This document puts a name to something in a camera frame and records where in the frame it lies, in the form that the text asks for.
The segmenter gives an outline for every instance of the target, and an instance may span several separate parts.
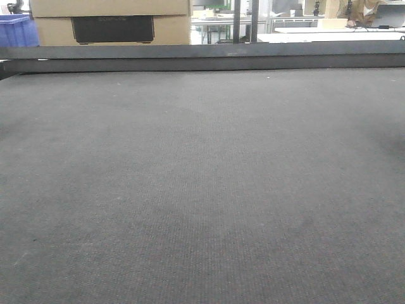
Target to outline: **black metal bar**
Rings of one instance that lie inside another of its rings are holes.
[[[239,43],[240,32],[240,0],[235,0],[234,9],[234,44]]]
[[[405,54],[114,60],[11,60],[4,62],[5,73],[165,72],[385,67],[405,67]]]
[[[258,24],[259,24],[259,0],[252,1],[252,29],[251,42],[258,41]]]
[[[5,60],[238,58],[344,54],[405,54],[405,41],[334,41],[210,46],[0,47],[0,58]]]

